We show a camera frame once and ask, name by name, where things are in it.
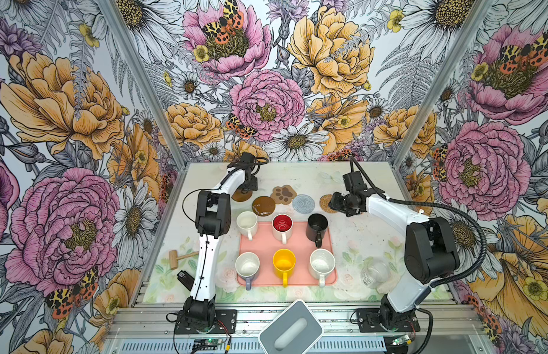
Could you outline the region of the woven wicker round coaster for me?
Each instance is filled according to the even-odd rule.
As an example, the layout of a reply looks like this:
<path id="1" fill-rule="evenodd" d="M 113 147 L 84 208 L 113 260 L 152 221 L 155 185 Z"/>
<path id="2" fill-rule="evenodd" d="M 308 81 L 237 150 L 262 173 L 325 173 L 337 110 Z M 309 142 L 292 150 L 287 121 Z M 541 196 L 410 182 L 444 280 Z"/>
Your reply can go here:
<path id="1" fill-rule="evenodd" d="M 337 211 L 330 207 L 331 200 L 332 200 L 332 194 L 326 194 L 320 198 L 319 206 L 325 213 L 335 214 L 337 213 Z"/>

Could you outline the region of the black mug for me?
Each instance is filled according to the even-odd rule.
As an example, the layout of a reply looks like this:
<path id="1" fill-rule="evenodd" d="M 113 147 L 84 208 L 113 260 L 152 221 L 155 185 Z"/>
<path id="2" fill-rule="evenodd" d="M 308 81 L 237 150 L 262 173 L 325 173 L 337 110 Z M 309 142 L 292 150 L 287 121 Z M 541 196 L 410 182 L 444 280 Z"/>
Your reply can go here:
<path id="1" fill-rule="evenodd" d="M 328 226 L 328 219 L 324 215 L 318 213 L 312 214 L 307 220 L 306 237 L 312 241 L 318 249 L 322 247 Z"/>

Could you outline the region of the glossy brown round coaster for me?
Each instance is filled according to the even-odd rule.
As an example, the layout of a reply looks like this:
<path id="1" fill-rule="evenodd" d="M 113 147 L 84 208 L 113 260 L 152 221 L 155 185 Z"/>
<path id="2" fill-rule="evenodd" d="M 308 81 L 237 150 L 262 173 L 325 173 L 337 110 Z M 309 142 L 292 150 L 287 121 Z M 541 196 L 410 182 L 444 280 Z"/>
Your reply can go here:
<path id="1" fill-rule="evenodd" d="M 274 213 L 275 201 L 269 196 L 260 196 L 252 203 L 252 211 L 260 217 L 266 217 Z"/>

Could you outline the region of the brown paw print coaster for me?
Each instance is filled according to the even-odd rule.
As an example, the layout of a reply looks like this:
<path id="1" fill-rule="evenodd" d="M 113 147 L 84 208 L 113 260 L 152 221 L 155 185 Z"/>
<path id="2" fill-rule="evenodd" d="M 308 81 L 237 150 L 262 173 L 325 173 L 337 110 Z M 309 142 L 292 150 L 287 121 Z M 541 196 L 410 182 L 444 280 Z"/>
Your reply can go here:
<path id="1" fill-rule="evenodd" d="M 297 196 L 296 191 L 288 184 L 283 186 L 277 186 L 273 188 L 270 195 L 275 204 L 289 205 L 293 202 L 293 199 Z"/>

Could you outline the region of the grey blue round coaster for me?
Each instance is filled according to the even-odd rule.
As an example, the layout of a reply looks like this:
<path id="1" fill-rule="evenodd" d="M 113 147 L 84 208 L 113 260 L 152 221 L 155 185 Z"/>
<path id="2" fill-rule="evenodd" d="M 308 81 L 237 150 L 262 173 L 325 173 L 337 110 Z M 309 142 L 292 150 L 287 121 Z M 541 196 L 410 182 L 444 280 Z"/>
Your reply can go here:
<path id="1" fill-rule="evenodd" d="M 311 196 L 300 194 L 293 199 L 293 209 L 297 213 L 309 215 L 315 209 L 315 201 Z"/>

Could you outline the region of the matte brown round coaster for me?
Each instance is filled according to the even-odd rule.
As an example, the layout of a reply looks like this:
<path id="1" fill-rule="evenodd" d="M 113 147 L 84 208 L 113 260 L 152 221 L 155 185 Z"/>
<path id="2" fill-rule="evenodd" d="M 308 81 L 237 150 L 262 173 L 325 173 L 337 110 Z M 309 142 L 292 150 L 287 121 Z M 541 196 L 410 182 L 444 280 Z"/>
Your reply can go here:
<path id="1" fill-rule="evenodd" d="M 242 203 L 249 200 L 253 196 L 252 191 L 244 191 L 237 189 L 235 193 L 231 196 L 231 199 L 235 202 Z"/>

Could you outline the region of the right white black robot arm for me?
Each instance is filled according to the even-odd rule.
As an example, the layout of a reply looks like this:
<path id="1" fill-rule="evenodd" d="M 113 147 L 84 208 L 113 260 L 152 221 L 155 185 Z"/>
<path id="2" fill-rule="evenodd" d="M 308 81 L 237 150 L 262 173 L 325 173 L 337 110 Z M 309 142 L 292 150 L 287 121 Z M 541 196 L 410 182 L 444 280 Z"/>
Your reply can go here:
<path id="1" fill-rule="evenodd" d="M 479 239 L 479 252 L 473 263 L 460 271 L 453 224 L 443 217 L 432 218 L 416 211 L 417 203 L 393 199 L 375 183 L 351 157 L 350 172 L 343 175 L 346 194 L 336 192 L 329 203 L 331 209 L 352 217 L 363 213 L 376 216 L 404 235 L 406 272 L 396 288 L 383 296 L 377 312 L 380 326 L 392 330 L 414 317 L 421 302 L 433 289 L 462 280 L 478 271 L 487 255 L 485 231 L 466 212 L 438 203 L 421 203 L 451 211 L 467 220 L 474 228 L 472 237 Z"/>

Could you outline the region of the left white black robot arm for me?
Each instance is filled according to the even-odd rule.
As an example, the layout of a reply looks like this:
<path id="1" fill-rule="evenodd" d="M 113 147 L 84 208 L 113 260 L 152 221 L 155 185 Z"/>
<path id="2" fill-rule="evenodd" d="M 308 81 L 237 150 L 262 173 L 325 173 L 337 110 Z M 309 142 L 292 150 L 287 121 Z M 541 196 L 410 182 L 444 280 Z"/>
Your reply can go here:
<path id="1" fill-rule="evenodd" d="M 203 331 L 216 323 L 215 271 L 223 237 L 231 228 L 231 197 L 237 190 L 258 190 L 256 174 L 268 163 L 266 157 L 243 153 L 214 187 L 195 190 L 195 216 L 190 221 L 199 236 L 199 256 L 194 283 L 182 307 L 182 322 L 188 327 Z"/>

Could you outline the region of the clear glass cup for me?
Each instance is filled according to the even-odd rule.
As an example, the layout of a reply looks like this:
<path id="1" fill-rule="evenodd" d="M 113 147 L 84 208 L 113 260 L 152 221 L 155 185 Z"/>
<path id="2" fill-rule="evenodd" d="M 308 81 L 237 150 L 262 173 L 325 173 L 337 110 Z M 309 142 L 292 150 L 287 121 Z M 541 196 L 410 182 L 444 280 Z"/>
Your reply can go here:
<path id="1" fill-rule="evenodd" d="M 361 280 L 370 289 L 376 289 L 391 276 L 389 267 L 380 258 L 367 259 L 361 269 Z"/>

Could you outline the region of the white mug off tray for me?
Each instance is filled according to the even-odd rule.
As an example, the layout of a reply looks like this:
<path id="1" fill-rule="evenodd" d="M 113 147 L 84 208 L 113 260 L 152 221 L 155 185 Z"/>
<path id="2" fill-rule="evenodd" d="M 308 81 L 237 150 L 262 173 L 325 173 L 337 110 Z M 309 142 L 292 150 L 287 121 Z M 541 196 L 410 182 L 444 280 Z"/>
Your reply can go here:
<path id="1" fill-rule="evenodd" d="M 252 241 L 258 231 L 258 217 L 253 212 L 245 211 L 237 217 L 237 228 L 242 237 Z"/>

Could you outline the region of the white mug front right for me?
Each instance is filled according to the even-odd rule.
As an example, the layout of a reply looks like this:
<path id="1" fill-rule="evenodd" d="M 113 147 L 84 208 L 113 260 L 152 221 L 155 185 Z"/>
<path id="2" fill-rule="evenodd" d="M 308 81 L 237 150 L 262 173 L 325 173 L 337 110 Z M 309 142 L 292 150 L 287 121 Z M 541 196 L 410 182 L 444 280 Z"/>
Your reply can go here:
<path id="1" fill-rule="evenodd" d="M 319 287 L 327 284 L 327 278 L 335 269 L 335 257 L 327 249 L 316 249 L 309 257 L 309 273 L 317 280 Z"/>

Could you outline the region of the white mug red inside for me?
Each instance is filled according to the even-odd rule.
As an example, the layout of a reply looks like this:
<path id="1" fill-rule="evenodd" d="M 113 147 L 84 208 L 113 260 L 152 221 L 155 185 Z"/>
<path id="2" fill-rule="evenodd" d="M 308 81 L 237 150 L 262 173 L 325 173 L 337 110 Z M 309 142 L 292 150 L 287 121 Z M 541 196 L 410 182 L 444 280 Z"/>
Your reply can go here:
<path id="1" fill-rule="evenodd" d="M 293 220 L 290 216 L 285 214 L 279 214 L 272 220 L 272 233 L 273 237 L 287 244 L 288 240 L 292 237 L 293 233 Z"/>

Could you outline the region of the yellow mug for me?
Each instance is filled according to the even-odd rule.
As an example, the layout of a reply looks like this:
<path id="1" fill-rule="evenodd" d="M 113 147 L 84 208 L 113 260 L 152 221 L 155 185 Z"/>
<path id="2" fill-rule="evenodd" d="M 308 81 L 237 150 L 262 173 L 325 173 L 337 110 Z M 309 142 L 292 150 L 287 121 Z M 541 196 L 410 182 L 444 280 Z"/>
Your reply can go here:
<path id="1" fill-rule="evenodd" d="M 289 286 L 290 277 L 296 267 L 296 255 L 289 249 L 280 249 L 273 256 L 275 275 L 282 281 L 282 286 Z"/>

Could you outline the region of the pink rectangular tray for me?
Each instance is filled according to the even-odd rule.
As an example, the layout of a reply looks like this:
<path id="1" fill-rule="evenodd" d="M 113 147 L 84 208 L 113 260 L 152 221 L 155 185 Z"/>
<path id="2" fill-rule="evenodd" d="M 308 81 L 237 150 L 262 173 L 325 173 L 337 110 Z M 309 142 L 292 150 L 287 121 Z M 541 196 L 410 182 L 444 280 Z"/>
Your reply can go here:
<path id="1" fill-rule="evenodd" d="M 259 271 L 248 282 L 238 277 L 240 285 L 255 287 L 319 286 L 320 280 L 309 271 L 310 256 L 317 250 L 315 243 L 306 236 L 307 222 L 295 222 L 293 234 L 287 243 L 275 239 L 269 222 L 260 222 L 252 240 L 242 236 L 239 253 L 253 253 L 259 258 Z"/>

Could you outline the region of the small wooden mallet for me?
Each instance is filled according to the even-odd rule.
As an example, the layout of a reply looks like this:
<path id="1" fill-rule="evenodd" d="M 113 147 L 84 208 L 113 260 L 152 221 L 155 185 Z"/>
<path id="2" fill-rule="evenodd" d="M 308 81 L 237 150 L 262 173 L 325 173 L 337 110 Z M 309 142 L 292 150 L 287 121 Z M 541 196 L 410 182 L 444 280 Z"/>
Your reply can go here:
<path id="1" fill-rule="evenodd" d="M 170 266 L 170 269 L 172 269 L 172 270 L 177 269 L 179 267 L 179 262 L 181 260 L 186 260 L 188 258 L 193 258 L 193 257 L 197 256 L 198 254 L 199 254 L 199 252 L 190 252 L 186 255 L 178 255 L 177 250 L 172 249 L 169 252 L 169 266 Z"/>

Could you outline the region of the black rectangular remote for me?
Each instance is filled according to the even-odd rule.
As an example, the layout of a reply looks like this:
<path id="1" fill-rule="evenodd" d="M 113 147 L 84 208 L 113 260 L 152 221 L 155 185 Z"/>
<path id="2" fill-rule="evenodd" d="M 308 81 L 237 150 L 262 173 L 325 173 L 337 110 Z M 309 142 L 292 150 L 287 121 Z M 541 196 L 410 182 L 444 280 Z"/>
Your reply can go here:
<path id="1" fill-rule="evenodd" d="M 188 290 L 194 286 L 194 278 L 186 271 L 179 271 L 177 274 L 177 280 Z"/>

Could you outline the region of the green circuit board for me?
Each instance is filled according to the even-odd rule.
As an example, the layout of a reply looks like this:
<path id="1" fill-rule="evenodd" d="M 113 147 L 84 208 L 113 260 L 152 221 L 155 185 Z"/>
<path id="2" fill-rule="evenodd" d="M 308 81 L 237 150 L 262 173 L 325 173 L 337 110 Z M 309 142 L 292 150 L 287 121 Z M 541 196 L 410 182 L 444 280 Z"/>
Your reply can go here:
<path id="1" fill-rule="evenodd" d="M 198 339 L 195 340 L 192 346 L 192 351 L 197 352 L 199 350 L 216 350 L 221 342 L 217 339 Z"/>

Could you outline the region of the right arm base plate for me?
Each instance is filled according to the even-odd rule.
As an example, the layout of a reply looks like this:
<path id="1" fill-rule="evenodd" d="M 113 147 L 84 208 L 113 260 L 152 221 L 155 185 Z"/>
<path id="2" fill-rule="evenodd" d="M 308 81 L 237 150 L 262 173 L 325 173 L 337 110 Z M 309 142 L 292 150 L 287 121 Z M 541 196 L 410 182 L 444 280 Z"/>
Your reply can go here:
<path id="1" fill-rule="evenodd" d="M 396 313 L 387 308 L 358 308 L 355 316 L 361 333 L 417 333 L 421 330 L 416 311 Z"/>

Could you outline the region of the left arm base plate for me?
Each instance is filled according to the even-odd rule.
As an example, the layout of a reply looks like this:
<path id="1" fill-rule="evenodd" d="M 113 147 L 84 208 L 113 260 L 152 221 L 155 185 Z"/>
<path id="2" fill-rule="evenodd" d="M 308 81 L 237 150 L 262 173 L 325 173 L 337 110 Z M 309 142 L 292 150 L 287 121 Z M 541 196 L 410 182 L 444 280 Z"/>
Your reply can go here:
<path id="1" fill-rule="evenodd" d="M 174 323 L 175 335 L 195 335 L 195 334 L 229 334 L 236 332 L 237 327 L 236 310 L 216 310 L 216 317 L 210 326 L 204 327 L 194 319 L 188 319 L 182 310 L 177 312 Z"/>

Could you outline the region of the aluminium front rail frame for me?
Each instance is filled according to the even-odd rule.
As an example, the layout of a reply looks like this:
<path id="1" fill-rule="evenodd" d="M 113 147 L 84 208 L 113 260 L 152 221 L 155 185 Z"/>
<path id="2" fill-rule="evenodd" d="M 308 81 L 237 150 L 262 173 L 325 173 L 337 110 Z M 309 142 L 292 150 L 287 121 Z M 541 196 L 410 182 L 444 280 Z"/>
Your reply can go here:
<path id="1" fill-rule="evenodd" d="M 223 323 L 199 333 L 177 321 L 174 307 L 118 315 L 103 353 L 495 353 L 478 317 L 466 306 L 427 305 L 411 324 L 385 330 L 376 308 L 353 305 L 228 306 Z"/>

